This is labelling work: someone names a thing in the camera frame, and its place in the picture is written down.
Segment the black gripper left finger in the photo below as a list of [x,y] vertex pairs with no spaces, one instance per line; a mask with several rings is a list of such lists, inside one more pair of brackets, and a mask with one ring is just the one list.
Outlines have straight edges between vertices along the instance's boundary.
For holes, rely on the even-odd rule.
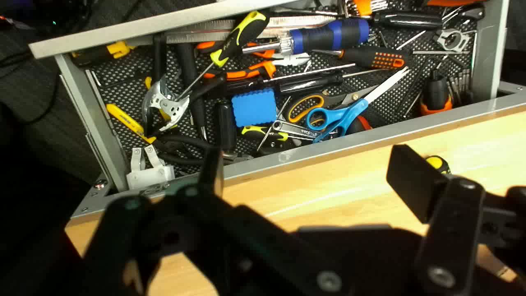
[[286,232],[246,205],[222,199],[223,156],[212,148],[194,182],[159,201],[110,202],[87,247],[80,296],[148,296],[161,260],[185,256],[220,296],[286,291]]

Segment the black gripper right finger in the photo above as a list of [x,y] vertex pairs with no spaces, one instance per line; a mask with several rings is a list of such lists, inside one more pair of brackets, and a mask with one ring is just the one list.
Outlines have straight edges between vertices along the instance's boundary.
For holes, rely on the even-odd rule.
[[386,181],[427,225],[412,263],[414,288],[424,296],[524,296],[524,286],[476,265],[480,245],[506,265],[524,270],[524,197],[519,186],[504,196],[480,182],[447,176],[409,145],[394,145]]

